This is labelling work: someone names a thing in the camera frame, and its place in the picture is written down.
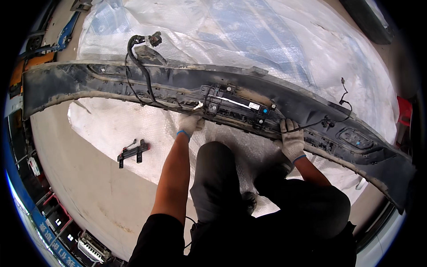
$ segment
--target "floor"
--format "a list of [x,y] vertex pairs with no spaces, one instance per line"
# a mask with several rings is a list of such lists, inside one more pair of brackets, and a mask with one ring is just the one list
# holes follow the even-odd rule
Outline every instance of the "floor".
[[[325,0],[345,20],[358,29],[338,0]],[[46,44],[56,42],[59,32],[72,15],[73,0],[63,0],[53,14],[45,35]],[[67,49],[58,52],[57,61],[76,59],[79,36],[84,18],[76,23]],[[388,63],[388,46],[373,44]],[[31,117],[34,140],[46,176],[60,201],[76,223],[88,229],[112,250],[113,255],[128,260],[138,234],[151,212],[157,185],[126,170],[77,135],[68,123],[70,102],[52,106]],[[371,184],[351,208],[350,220],[361,227],[384,196]],[[187,215],[196,219],[193,202],[187,202]],[[185,243],[190,242],[190,222],[184,231]]]

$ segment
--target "gray pants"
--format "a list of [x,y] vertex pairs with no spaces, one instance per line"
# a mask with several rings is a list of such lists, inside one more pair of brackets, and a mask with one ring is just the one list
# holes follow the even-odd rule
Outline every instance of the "gray pants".
[[[256,225],[268,235],[268,229],[292,222],[307,235],[321,239],[337,236],[346,226],[350,214],[348,197],[334,186],[317,186],[290,179],[282,165],[275,164],[262,172],[254,185],[261,196],[275,203],[280,211],[256,219]],[[200,224],[227,217],[245,217],[239,179],[231,150],[219,142],[203,145],[197,154],[196,174],[190,189]]]

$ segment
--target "white work glove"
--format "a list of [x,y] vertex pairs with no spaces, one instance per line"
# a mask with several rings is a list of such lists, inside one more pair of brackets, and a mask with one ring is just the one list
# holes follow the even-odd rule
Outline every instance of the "white work glove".
[[201,116],[189,116],[180,114],[178,118],[178,132],[184,131],[188,139],[191,138],[195,131],[200,131],[205,126],[205,120]]
[[[280,131],[287,132],[298,128],[298,124],[290,119],[280,121]],[[292,162],[304,157],[304,131],[299,130],[291,133],[282,133],[282,142],[275,144],[282,149],[283,154]]]

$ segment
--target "white label sticker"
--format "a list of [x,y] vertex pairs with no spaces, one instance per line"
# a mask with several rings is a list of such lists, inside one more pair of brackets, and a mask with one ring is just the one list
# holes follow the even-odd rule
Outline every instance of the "white label sticker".
[[249,103],[249,107],[252,109],[256,109],[256,110],[260,109],[260,105],[252,103],[252,102]]

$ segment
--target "detached sensor bracket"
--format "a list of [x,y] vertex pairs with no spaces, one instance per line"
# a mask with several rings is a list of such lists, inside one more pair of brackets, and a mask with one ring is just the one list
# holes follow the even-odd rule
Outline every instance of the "detached sensor bracket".
[[133,145],[135,143],[136,143],[136,139],[134,140],[134,142],[132,144],[123,148],[120,155],[117,156],[117,161],[119,162],[119,169],[123,169],[123,160],[124,159],[130,158],[130,157],[135,156],[135,155],[136,155],[136,163],[141,163],[142,162],[142,152],[150,150],[150,144],[144,142],[144,139],[141,139],[140,146],[134,147],[132,149],[128,149],[128,147],[130,147],[131,145]]

